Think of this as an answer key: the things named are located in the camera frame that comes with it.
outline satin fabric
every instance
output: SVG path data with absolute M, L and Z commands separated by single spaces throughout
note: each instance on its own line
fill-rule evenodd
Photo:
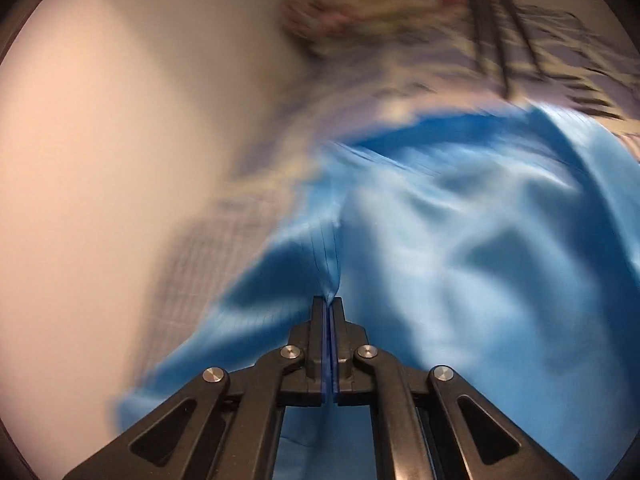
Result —
M 582 480 L 640 427 L 640 169 L 602 126 L 533 107 L 327 145 L 259 261 L 118 406 L 283 345 L 310 301 L 405 365 L 448 364 Z M 375 478 L 366 408 L 287 410 L 274 478 Z

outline white wall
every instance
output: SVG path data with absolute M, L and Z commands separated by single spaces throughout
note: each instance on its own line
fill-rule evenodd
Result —
M 304 67 L 276 0 L 46 0 L 0 66 L 0 413 L 42 480 L 114 435 L 165 244 Z

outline metal screw head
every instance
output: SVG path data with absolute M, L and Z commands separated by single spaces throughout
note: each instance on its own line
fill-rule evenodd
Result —
M 449 381 L 453 379 L 453 370 L 448 366 L 436 366 L 433 369 L 433 376 L 439 381 Z
M 362 345 L 358 348 L 358 355 L 363 359 L 371 359 L 378 355 L 378 349 L 373 345 Z
M 222 368 L 207 368 L 202 373 L 202 378 L 207 383 L 219 383 L 225 376 L 225 371 Z
M 285 359 L 295 359 L 300 355 L 300 348 L 295 345 L 283 346 L 280 349 L 280 355 Z

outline triangular cutout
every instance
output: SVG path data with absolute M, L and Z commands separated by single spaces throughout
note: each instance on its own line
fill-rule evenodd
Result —
M 186 399 L 178 404 L 131 443 L 131 452 L 158 467 L 164 467 L 178 445 L 197 404 L 195 399 Z
M 495 464 L 518 452 L 520 445 L 517 441 L 470 397 L 458 397 L 458 406 L 484 464 Z

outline blue fabric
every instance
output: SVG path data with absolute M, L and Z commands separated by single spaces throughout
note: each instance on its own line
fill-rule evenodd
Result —
M 293 217 L 119 405 L 130 426 L 211 365 L 282 345 L 310 300 L 404 364 L 456 368 L 582 480 L 640 427 L 640 169 L 558 108 L 426 118 L 333 144 Z M 366 410 L 287 410 L 275 477 L 375 478 Z

